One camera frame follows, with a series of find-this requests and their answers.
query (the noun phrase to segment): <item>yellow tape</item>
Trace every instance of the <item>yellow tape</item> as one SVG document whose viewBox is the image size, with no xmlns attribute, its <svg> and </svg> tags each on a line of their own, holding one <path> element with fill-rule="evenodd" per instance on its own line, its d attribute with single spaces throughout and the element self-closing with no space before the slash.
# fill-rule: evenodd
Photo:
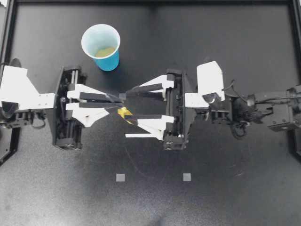
<svg viewBox="0 0 301 226">
<path fill-rule="evenodd" d="M 122 107 L 117 110 L 117 114 L 119 114 L 123 119 L 126 115 L 133 115 L 126 107 Z"/>
</svg>

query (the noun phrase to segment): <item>black tabletop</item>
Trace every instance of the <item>black tabletop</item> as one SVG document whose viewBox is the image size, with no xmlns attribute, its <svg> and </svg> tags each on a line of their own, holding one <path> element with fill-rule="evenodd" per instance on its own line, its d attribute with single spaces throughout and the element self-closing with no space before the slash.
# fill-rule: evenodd
<svg viewBox="0 0 301 226">
<path fill-rule="evenodd" d="M 120 65 L 110 73 L 80 46 L 100 23 L 121 36 Z M 21 5 L 12 57 L 39 92 L 53 91 L 61 66 L 78 64 L 88 86 L 112 94 L 167 68 L 186 70 L 194 84 L 206 57 L 242 94 L 277 91 L 299 83 L 289 24 L 282 4 Z M 164 112 L 164 103 L 148 99 L 126 106 Z M 0 167 L 0 225 L 300 225 L 301 165 L 286 133 L 252 125 L 237 141 L 226 126 L 196 121 L 188 148 L 167 152 L 153 138 L 124 137 L 139 131 L 112 114 L 83 130 L 82 151 L 61 151 L 48 126 L 22 129 L 18 152 Z"/>
</svg>

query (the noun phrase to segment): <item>cable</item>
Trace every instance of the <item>cable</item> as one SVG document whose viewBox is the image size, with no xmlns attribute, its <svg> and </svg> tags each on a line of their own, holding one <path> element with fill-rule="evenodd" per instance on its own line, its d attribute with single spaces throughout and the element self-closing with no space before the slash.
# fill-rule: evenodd
<svg viewBox="0 0 301 226">
<path fill-rule="evenodd" d="M 229 86 L 227 86 L 226 88 L 223 88 L 222 91 L 226 91 L 226 90 L 228 90 L 228 89 L 231 88 L 232 91 L 236 94 L 236 96 L 235 96 L 235 95 L 228 94 L 228 93 L 225 93 L 225 95 L 227 95 L 227 96 L 229 96 L 229 97 L 240 98 L 240 99 L 242 99 L 244 102 L 247 103 L 247 100 L 246 100 L 243 96 L 241 96 L 238 92 L 235 91 L 235 89 L 234 89 L 234 82 L 235 82 L 235 80 L 233 79 L 233 80 L 231 81 L 231 84 L 230 84 Z"/>
<path fill-rule="evenodd" d="M 237 140 L 242 140 L 246 136 L 246 125 L 244 123 L 240 126 L 240 129 L 243 130 L 243 134 L 238 134 L 237 133 L 235 123 L 230 124 L 231 133 L 234 136 L 234 138 L 237 139 Z"/>
<path fill-rule="evenodd" d="M 272 97 L 272 98 L 267 98 L 261 101 L 255 101 L 256 104 L 263 104 L 265 102 L 271 101 L 271 100 L 287 100 L 287 99 L 298 99 L 301 98 L 301 95 L 296 95 L 296 96 L 287 96 L 287 97 Z"/>
<path fill-rule="evenodd" d="M 234 82 L 235 82 L 235 80 L 233 79 L 233 80 L 231 81 L 231 84 L 230 84 L 228 87 L 223 88 L 222 91 L 226 91 L 226 90 L 232 88 L 232 87 L 234 86 Z"/>
<path fill-rule="evenodd" d="M 40 126 L 34 126 L 34 125 L 32 124 L 32 127 L 33 127 L 34 129 L 42 129 L 42 128 L 44 128 L 44 127 L 46 126 L 45 119 L 43 119 L 41 116 L 39 116 L 36 112 L 34 112 L 34 116 L 36 116 L 39 120 L 43 121 L 43 124 L 40 125 Z"/>
</svg>

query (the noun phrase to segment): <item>blue cup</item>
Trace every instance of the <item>blue cup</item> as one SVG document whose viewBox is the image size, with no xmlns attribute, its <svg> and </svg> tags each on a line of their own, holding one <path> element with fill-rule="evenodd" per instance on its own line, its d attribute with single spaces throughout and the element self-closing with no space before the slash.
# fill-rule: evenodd
<svg viewBox="0 0 301 226">
<path fill-rule="evenodd" d="M 97 66 L 106 71 L 114 70 L 119 64 L 120 36 L 118 31 L 107 24 L 96 24 L 88 28 L 81 38 L 81 47 Z M 101 49 L 114 48 L 114 52 L 104 57 L 96 57 Z"/>
</svg>

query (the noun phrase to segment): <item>white square marker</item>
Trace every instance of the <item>white square marker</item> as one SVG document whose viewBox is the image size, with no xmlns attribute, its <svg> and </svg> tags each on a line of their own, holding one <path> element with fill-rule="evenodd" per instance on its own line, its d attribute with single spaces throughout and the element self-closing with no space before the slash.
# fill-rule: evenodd
<svg viewBox="0 0 301 226">
<path fill-rule="evenodd" d="M 116 182 L 125 182 L 126 175 L 124 173 L 116 173 Z"/>
<path fill-rule="evenodd" d="M 183 173 L 183 181 L 191 181 L 191 174 Z"/>
</svg>

